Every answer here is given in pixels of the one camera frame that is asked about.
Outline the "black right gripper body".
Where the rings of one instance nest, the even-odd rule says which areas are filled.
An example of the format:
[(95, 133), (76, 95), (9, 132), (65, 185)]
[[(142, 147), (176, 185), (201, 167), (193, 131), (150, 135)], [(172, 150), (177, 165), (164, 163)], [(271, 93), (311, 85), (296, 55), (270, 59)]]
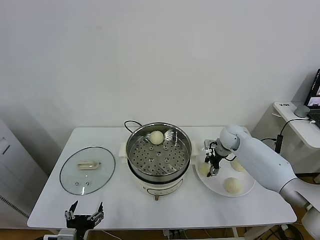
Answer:
[(220, 168), (220, 161), (227, 156), (227, 151), (222, 148), (214, 148), (210, 157), (210, 164), (214, 169)]

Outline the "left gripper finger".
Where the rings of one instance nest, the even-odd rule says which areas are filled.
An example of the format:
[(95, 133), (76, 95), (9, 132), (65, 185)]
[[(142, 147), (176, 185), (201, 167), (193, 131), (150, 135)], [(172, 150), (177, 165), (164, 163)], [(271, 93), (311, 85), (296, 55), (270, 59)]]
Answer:
[(78, 205), (78, 201), (76, 200), (69, 208), (69, 210), (66, 210), (64, 212), (64, 218), (67, 220), (67, 221), (70, 221), (70, 220), (74, 220), (76, 217), (74, 215), (74, 212), (76, 210), (76, 207)]
[(98, 222), (101, 221), (104, 218), (104, 211), (103, 211), (103, 202), (100, 203), (97, 211), (90, 215), (87, 220), (92, 222)]

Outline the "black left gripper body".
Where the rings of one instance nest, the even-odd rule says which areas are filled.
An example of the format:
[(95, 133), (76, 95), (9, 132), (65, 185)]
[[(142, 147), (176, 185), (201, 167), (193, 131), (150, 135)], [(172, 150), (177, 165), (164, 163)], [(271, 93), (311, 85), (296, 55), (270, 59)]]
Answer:
[(96, 223), (91, 215), (75, 215), (74, 218), (66, 220), (66, 227), (75, 229), (77, 234), (84, 234), (87, 230), (95, 227)]

